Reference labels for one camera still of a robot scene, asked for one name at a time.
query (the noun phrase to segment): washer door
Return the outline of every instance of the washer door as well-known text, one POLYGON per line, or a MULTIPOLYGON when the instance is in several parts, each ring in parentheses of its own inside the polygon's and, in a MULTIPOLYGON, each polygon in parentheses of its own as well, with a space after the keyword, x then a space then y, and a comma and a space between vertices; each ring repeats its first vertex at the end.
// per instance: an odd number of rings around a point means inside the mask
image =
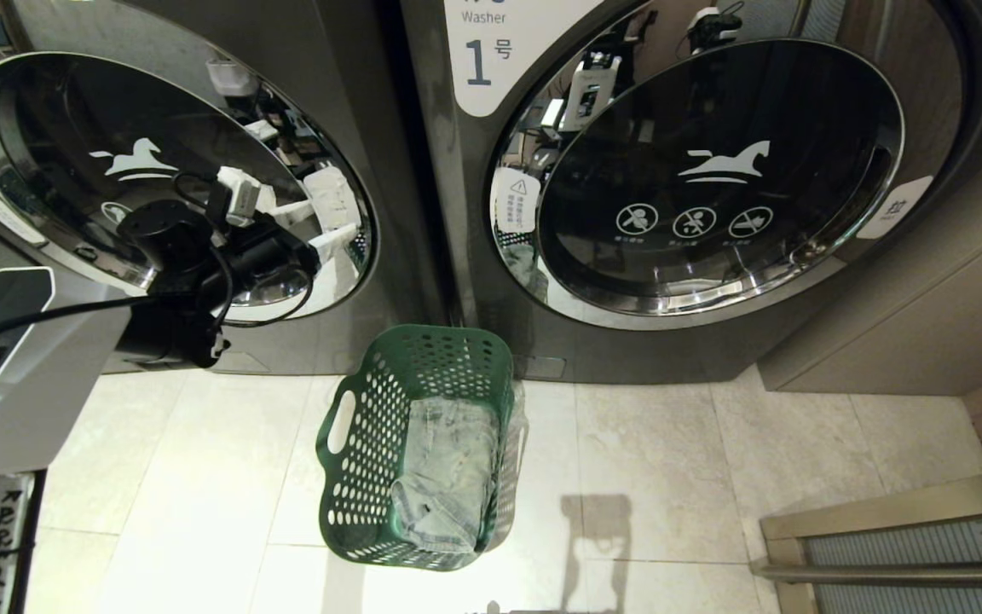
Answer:
MULTIPOLYGON (((566 62, 495 160, 504 264, 595 325, 705 325, 833 275, 838 250, 887 212, 912 137, 893 81, 835 40, 763 36, 689 55, 646 36, 670 35, 666 14, 685 9, 647 4, 566 62)), ((958 78, 925 86, 958 101, 958 78)), ((957 115, 916 122, 908 155, 924 160, 908 177, 938 171, 948 145, 928 151, 928 133, 951 143, 957 115)))
MULTIPOLYGON (((28 36, 49 50, 0 62, 0 206, 32 227, 24 228, 32 244, 90 279, 142 294, 156 271, 120 238, 119 222, 159 199, 205 201, 210 186, 192 175, 228 166, 273 187, 276 207, 312 203, 290 232, 317 248, 322 269, 292 317, 355 290, 372 257, 367 198, 305 113, 261 75, 147 13, 105 0, 24 4, 28 36), (132 38, 106 32, 121 25, 132 38), (178 174, 187 176, 175 182, 178 174)), ((301 271, 272 275, 235 297, 228 319, 285 314, 307 286, 301 271)))

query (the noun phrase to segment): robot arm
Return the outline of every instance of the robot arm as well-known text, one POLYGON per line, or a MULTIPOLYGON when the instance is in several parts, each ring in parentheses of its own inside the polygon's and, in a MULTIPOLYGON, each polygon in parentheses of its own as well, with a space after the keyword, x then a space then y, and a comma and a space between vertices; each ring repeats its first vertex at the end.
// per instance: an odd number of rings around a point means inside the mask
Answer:
POLYGON ((62 269, 0 269, 0 613, 24 602, 44 470, 108 358, 207 368, 229 347, 222 319, 235 295, 292 269, 312 292, 317 249, 287 232, 304 212, 264 213, 274 209, 268 186, 225 175, 204 178, 206 203, 159 200, 118 225, 157 271, 147 296, 62 269))

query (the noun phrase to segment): number 1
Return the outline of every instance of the number 1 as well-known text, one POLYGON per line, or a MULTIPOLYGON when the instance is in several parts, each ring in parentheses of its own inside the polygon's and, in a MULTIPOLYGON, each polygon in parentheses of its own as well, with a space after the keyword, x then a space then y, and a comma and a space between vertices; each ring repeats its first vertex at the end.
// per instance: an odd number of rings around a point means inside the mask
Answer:
POLYGON ((476 78, 469 78, 468 85, 491 85, 491 81, 483 78, 483 45, 479 40, 471 40, 465 47, 472 50, 476 56, 476 78))

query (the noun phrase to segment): horse logo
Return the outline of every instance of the horse logo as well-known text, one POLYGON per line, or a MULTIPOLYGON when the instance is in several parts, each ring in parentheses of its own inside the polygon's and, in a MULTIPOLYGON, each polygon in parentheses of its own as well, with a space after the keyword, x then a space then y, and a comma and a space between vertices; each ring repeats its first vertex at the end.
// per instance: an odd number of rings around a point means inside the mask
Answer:
POLYGON ((105 214, 109 222, 113 223, 113 226, 119 226, 124 221, 124 218, 128 217, 131 210, 126 206, 120 205, 118 202, 104 202, 101 203, 101 212, 105 214))
POLYGON ((153 144, 153 141, 146 136, 136 141, 134 151, 129 154, 113 155, 109 152, 90 152, 93 157, 110 157, 113 159, 113 166, 105 172, 105 176, 119 175, 121 172, 129 172, 129 175, 120 177, 120 182, 129 182, 132 179, 168 179, 179 171, 175 166, 169 166, 159 162, 155 153, 161 153, 161 148, 153 144))
MULTIPOLYGON (((707 157, 706 162, 687 171, 678 172, 678 177, 687 175, 705 175, 709 172, 730 172, 737 175, 752 175, 753 177, 763 177, 760 171, 756 170, 756 157, 767 157, 771 151, 771 141, 759 141, 748 145, 740 154, 730 157, 728 155, 714 155, 708 150, 689 150, 690 156, 707 157)), ((699 177, 689 179, 688 183, 748 183, 744 179, 737 177, 699 177)))

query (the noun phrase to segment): white horse logo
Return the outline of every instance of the white horse logo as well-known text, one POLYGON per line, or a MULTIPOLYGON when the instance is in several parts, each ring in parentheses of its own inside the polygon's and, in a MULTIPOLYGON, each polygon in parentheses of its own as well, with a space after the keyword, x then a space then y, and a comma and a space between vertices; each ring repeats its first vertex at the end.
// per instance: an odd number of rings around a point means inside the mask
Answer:
POLYGON ((131 179, 165 179, 172 177, 174 172, 179 171, 175 166, 169 166, 168 164, 159 162, 156 157, 153 157, 155 153, 161 153, 160 148, 144 136, 142 139, 136 141, 134 151, 129 154, 113 155, 109 152, 90 152, 90 156, 110 157, 110 159, 113 159, 113 166, 105 172, 106 177, 109 175, 118 175, 120 172, 126 171, 151 171, 132 172, 132 174, 120 177, 120 182, 129 182, 131 179))
MULTIPOLYGON (((707 172, 736 172, 739 175, 752 175, 763 177, 760 171, 756 170, 756 157, 764 156, 771 151, 771 141, 760 141, 748 145, 743 152, 737 156, 714 155, 708 150, 689 150, 690 156, 707 157, 706 162, 687 171, 678 172, 679 177, 685 175, 704 175, 707 172)), ((719 183, 748 183, 744 179, 736 177, 699 177, 689 179, 689 183, 719 182, 719 183)))

